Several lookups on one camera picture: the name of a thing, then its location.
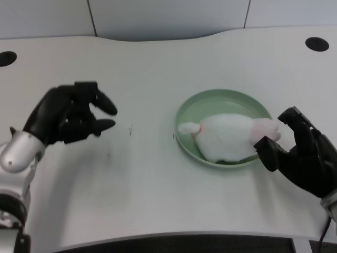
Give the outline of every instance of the black cable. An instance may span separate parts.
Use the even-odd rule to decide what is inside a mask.
[[[322,233],[322,235],[321,235],[321,238],[320,238],[320,240],[319,240],[319,242],[318,242],[318,253],[321,253],[322,242],[323,242],[323,239],[324,239],[324,237],[325,237],[325,235],[326,235],[326,232],[327,232],[328,229],[329,229],[330,223],[331,223],[331,217],[328,218],[328,220],[327,220],[327,222],[326,222],[326,225],[325,225],[325,227],[324,227],[324,231],[323,231],[323,233]]]
[[[86,3],[88,4],[89,13],[90,13],[90,18],[91,18],[91,23],[93,24],[95,36],[97,37],[96,26],[95,26],[94,17],[93,17],[93,13],[92,13],[92,11],[91,11],[91,6],[90,6],[89,0],[86,0]]]

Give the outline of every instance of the white plush toy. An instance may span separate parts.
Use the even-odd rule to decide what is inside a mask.
[[[217,114],[200,124],[182,123],[181,134],[192,134],[200,151],[209,162],[236,162],[257,154],[253,147],[265,135],[277,141],[281,134],[270,119],[251,119],[240,114]]]

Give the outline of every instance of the light green plate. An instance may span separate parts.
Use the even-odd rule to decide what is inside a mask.
[[[182,148],[200,162],[220,168],[237,168],[248,165],[257,156],[248,157],[239,162],[221,161],[212,163],[206,161],[190,134],[180,134],[177,126],[180,123],[199,123],[203,118],[219,113],[237,113],[251,118],[269,118],[270,114],[257,100],[238,91],[210,90],[204,91],[187,99],[179,108],[174,121],[174,133]]]

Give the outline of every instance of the white table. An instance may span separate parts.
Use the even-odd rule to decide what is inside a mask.
[[[330,48],[305,46],[321,37]],[[118,107],[100,139],[47,149],[32,184],[32,252],[166,233],[230,233],[318,240],[320,200],[261,163],[205,167],[173,139],[180,104],[204,90],[244,92],[276,118],[296,105],[337,144],[337,27],[234,30],[183,41],[95,37],[0,41],[14,64],[0,68],[0,139],[22,128],[51,87],[96,80]],[[98,118],[105,115],[94,110]],[[294,145],[281,126],[280,144]],[[326,240],[337,242],[335,223]]]

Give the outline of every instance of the floor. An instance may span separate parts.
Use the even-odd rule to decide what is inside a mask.
[[[318,253],[317,241],[310,241]],[[279,237],[186,235],[132,239],[88,246],[61,253],[295,253],[292,240]],[[337,244],[323,243],[321,253],[336,253]]]

